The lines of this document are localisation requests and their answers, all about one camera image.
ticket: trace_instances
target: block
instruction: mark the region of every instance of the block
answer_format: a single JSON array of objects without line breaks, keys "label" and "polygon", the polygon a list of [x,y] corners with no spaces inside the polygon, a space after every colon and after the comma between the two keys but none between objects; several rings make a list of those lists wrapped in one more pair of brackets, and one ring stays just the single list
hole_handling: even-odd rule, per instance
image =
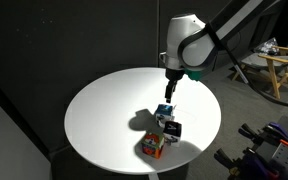
[{"label": "block", "polygon": [[159,104],[155,111],[155,119],[158,126],[164,128],[166,121],[173,121],[173,106]]},{"label": "block", "polygon": [[163,134],[165,137],[165,143],[174,147],[179,147],[182,134],[182,124],[174,121],[165,122]]},{"label": "block", "polygon": [[164,135],[146,133],[141,144],[143,153],[159,159],[164,147]]}]

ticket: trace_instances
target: dark background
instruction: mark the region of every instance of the dark background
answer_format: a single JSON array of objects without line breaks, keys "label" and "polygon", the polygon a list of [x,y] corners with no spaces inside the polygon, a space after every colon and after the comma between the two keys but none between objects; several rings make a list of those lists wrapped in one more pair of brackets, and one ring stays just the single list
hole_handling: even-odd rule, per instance
[{"label": "dark background", "polygon": [[[194,13],[208,22],[227,2],[0,0],[0,88],[32,128],[28,135],[55,152],[68,144],[65,110],[80,89],[118,70],[162,67],[170,19]],[[288,6],[277,2],[228,42],[238,59],[270,37],[287,45]],[[214,66],[229,62],[219,52]]]}]

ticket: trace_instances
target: round white table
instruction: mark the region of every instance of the round white table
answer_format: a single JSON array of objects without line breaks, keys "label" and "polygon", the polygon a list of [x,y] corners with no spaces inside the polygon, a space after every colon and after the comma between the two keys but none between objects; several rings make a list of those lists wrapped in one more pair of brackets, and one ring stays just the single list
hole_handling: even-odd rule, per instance
[{"label": "round white table", "polygon": [[165,69],[135,68],[97,79],[82,89],[65,114],[65,132],[74,149],[92,164],[117,173],[158,179],[157,173],[195,159],[214,140],[220,106],[201,82],[186,75],[178,81],[171,105],[182,124],[180,147],[164,145],[160,159],[144,154],[146,132],[162,133],[155,124],[158,104],[165,104]]}]

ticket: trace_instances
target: wooden chair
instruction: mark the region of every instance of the wooden chair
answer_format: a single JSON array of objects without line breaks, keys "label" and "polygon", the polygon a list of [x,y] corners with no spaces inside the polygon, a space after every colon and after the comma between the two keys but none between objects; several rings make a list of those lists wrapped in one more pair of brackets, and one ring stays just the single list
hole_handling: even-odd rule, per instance
[{"label": "wooden chair", "polygon": [[[241,61],[241,67],[244,72],[252,72],[260,77],[268,79],[272,82],[274,96],[280,99],[279,87],[283,83],[288,83],[288,48],[274,46],[278,48],[280,56],[262,55],[253,53]],[[263,74],[261,71],[268,71],[269,75]],[[232,80],[239,76],[236,72]]]}]

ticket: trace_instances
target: equipment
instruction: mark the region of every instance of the equipment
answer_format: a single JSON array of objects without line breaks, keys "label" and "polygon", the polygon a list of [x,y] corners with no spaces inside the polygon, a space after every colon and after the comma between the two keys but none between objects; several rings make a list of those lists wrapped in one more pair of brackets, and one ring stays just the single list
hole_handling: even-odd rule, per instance
[{"label": "equipment", "polygon": [[288,132],[280,124],[270,122],[259,133],[243,124],[238,132],[254,143],[242,158],[231,160],[222,149],[214,154],[229,170],[228,179],[288,179]]},{"label": "equipment", "polygon": [[167,34],[167,50],[160,54],[166,66],[165,76],[169,79],[165,92],[166,102],[171,102],[177,82],[184,74],[192,80],[199,80],[199,72],[214,62],[218,49],[223,48],[222,44],[226,44],[274,2],[276,0],[232,0],[207,24],[194,14],[172,18]]}]

